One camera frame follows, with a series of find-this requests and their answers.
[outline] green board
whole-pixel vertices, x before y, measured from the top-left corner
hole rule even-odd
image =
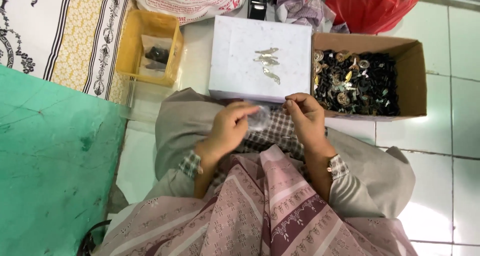
[[[0,255],[73,256],[104,220],[120,107],[0,66]]]

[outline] hand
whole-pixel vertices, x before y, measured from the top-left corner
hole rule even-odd
[[[307,93],[295,93],[285,97],[282,105],[292,117],[298,140],[305,153],[334,157],[335,149],[325,137],[325,112],[316,99]]]
[[[205,154],[214,161],[237,148],[248,130],[247,115],[258,109],[259,106],[248,102],[234,102],[219,111],[213,120],[210,135],[197,144],[197,155],[203,160],[200,153]]]

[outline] white box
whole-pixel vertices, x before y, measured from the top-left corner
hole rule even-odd
[[[263,51],[280,64],[266,67],[254,61]],[[312,27],[263,20],[215,16],[208,89],[215,99],[285,102],[293,93],[310,93]],[[264,74],[269,69],[277,84]]]

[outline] white tile floor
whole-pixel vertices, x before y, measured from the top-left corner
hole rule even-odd
[[[391,123],[326,121],[376,146],[405,150],[417,182],[399,219],[420,256],[480,255],[475,215],[480,211],[479,29],[478,12],[419,2],[398,26],[380,35],[423,43],[427,117]],[[213,21],[189,24],[182,32],[185,49],[177,88],[206,94]],[[128,201],[135,202],[143,199],[152,181],[155,136],[153,124],[130,123],[117,184]],[[123,167],[134,167],[135,175]],[[142,177],[147,182],[140,184]]]

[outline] checkered cuff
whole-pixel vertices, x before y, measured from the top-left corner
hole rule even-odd
[[[349,167],[347,164],[342,160],[340,155],[334,156],[330,160],[330,168],[332,168],[332,178],[333,180],[337,180],[339,178],[342,178],[346,176],[348,173],[350,173]]]
[[[200,161],[200,156],[195,154],[193,150],[190,150],[190,153],[182,159],[178,167],[189,178],[194,179],[200,167]]]

